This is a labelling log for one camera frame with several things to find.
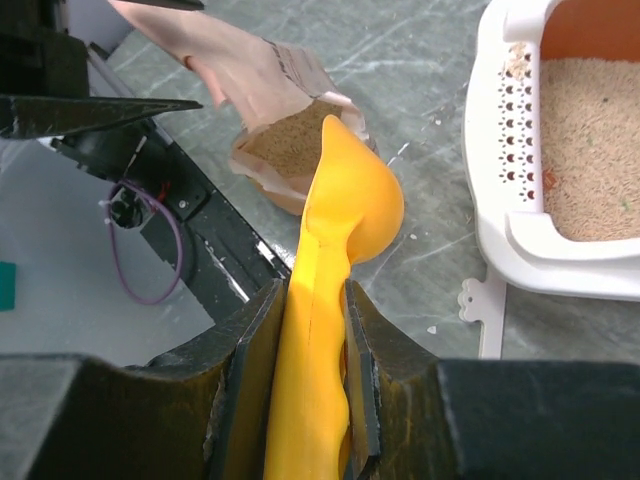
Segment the pink cat litter bag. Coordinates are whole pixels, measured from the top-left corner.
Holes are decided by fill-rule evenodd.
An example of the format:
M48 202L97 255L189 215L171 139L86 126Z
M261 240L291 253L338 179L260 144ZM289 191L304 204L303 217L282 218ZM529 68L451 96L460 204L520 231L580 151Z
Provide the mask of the pink cat litter bag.
M362 112L310 50L266 40L201 11L128 1L111 5L196 73L215 106L236 109L242 130L229 165L281 209L302 213L326 116L338 117L370 149L376 147Z

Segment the yellow plastic litter scoop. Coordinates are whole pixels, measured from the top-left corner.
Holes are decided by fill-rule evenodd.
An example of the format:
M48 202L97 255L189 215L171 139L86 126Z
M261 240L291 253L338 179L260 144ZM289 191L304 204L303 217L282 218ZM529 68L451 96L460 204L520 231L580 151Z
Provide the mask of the yellow plastic litter scoop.
M342 121L322 151L301 218L271 392L263 476L339 479L348 458L344 286L397 236L404 196L391 169Z

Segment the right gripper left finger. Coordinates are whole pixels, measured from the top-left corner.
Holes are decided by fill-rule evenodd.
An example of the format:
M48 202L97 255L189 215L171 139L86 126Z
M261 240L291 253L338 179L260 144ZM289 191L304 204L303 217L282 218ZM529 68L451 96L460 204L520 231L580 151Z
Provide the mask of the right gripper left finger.
M5 479L258 479L285 288L144 366L1 359Z

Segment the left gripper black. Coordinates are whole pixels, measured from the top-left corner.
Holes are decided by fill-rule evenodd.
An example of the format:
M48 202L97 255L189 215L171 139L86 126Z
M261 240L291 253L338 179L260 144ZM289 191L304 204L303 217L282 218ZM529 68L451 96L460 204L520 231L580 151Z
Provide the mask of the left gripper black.
M125 1L204 9L200 0ZM87 57L85 43L69 34L65 1L1 0L1 92L17 94L1 97L1 136L31 140L72 135L202 107L193 100L87 97Z

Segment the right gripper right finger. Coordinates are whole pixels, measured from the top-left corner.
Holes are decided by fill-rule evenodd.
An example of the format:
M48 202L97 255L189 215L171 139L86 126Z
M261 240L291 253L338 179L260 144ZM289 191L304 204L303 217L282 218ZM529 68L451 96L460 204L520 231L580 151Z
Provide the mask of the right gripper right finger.
M350 479L635 479L639 369L441 359L345 285Z

